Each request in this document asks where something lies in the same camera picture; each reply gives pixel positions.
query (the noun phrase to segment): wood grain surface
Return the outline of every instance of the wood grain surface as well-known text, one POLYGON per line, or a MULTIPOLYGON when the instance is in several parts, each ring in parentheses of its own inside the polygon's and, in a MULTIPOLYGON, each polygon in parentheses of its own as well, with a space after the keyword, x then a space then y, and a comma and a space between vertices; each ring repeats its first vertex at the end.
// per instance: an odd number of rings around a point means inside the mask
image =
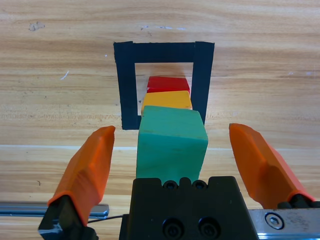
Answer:
MULTIPOLYGON (((320 200, 318 0, 2 0, 0 201, 46 202, 68 161, 102 126, 116 126, 103 202, 129 211, 138 132, 121 130, 113 42, 215 42, 201 179, 235 176, 229 123, 260 131, 320 200)), ((190 63, 136 64, 148 77, 192 76, 190 63)), ((0 239, 41 239, 40 218, 0 217, 0 239)), ((119 219, 94 223, 116 240, 119 219)))

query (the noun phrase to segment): red block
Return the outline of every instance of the red block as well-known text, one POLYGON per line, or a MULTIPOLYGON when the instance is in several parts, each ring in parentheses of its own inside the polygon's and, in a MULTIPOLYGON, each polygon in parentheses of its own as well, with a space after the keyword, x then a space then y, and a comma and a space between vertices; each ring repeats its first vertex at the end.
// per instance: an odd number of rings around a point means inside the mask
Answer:
POLYGON ((190 88, 186 78, 151 76, 147 86, 147 93, 188 91, 190 88))

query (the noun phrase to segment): green wooden block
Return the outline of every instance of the green wooden block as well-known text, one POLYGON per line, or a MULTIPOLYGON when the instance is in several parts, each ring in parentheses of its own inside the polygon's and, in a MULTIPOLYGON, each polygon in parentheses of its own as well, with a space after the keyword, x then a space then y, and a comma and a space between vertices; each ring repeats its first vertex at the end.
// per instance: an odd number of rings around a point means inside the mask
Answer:
POLYGON ((146 106, 139 128, 136 177, 164 184, 199 179, 208 136, 198 111, 146 106))

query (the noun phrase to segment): black tape square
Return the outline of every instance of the black tape square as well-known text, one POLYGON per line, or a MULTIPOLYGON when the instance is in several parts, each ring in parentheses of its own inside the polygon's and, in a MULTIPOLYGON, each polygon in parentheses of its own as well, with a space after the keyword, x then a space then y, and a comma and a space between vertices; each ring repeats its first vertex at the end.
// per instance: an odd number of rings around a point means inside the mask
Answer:
POLYGON ((215 44, 210 42, 133 43, 115 42, 114 59, 118 75, 122 129, 138 130, 137 63, 193 63, 192 109, 206 120, 215 44))

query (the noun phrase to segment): cable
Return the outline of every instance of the cable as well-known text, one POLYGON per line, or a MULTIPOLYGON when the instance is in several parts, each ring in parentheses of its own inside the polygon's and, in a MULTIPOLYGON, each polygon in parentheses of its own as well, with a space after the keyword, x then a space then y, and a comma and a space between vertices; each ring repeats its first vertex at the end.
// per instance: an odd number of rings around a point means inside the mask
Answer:
POLYGON ((110 219, 121 219, 121 218, 123 218, 123 217, 124 217, 123 215, 111 216, 111 217, 107 217, 107 218, 104 218, 104 219, 96 219, 96 220, 88 221, 88 224, 92 224, 92 223, 96 223, 96 222, 101 222, 101 221, 104 221, 104 220, 110 220, 110 219))

